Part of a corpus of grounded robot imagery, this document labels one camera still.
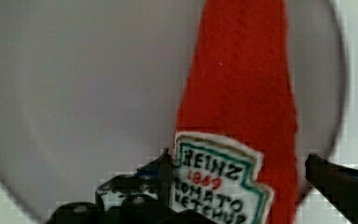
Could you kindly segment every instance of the black object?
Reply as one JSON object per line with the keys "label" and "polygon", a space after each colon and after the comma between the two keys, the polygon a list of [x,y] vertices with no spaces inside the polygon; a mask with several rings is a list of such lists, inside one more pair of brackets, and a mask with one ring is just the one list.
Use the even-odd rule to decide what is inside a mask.
{"label": "black object", "polygon": [[358,170],[309,154],[306,178],[347,220],[358,224]]}
{"label": "black object", "polygon": [[[95,192],[94,203],[68,203],[59,207],[47,224],[214,224],[193,211],[174,212],[169,207],[172,159],[168,149],[135,175],[117,175]],[[103,196],[115,194],[119,206],[106,209]]]}
{"label": "black object", "polygon": [[149,193],[168,206],[172,183],[172,159],[168,149],[137,171],[135,175],[117,175],[98,187],[95,191],[96,204],[103,210],[109,207],[103,201],[105,194],[116,194],[115,204],[121,206],[130,195]]}
{"label": "black object", "polygon": [[59,207],[46,224],[94,224],[100,222],[101,214],[94,203],[68,203]]}

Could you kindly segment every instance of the heinz logo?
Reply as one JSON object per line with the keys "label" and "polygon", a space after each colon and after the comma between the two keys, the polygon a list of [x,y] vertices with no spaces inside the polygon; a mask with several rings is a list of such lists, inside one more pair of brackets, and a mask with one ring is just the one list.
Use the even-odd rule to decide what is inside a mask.
{"label": "heinz logo", "polygon": [[265,223],[273,190],[252,179],[262,158],[256,153],[213,139],[177,137],[171,208],[193,209],[222,224]]}

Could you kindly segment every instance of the white plate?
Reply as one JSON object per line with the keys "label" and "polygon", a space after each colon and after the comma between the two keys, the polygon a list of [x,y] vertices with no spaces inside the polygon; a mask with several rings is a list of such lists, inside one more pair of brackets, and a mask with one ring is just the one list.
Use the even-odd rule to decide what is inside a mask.
{"label": "white plate", "polygon": [[[38,220],[171,147],[203,0],[0,0],[0,179]],[[298,171],[331,153],[347,89],[326,0],[288,1]]]}

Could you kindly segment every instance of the black plastic piece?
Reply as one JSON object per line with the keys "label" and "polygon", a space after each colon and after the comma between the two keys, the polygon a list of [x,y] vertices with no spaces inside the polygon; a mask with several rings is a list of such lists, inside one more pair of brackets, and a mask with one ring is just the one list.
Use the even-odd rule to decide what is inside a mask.
{"label": "black plastic piece", "polygon": [[46,224],[95,224],[101,214],[94,203],[68,203],[60,206]]}
{"label": "black plastic piece", "polygon": [[351,223],[358,224],[358,170],[316,154],[306,160],[306,178]]}

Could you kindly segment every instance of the red knitted texture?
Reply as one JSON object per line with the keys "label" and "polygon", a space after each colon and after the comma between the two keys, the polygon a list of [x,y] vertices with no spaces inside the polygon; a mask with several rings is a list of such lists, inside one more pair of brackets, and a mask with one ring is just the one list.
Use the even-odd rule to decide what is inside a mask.
{"label": "red knitted texture", "polygon": [[296,109],[283,0],[208,0],[176,131],[217,133],[264,153],[258,182],[275,190],[267,223],[296,212]]}

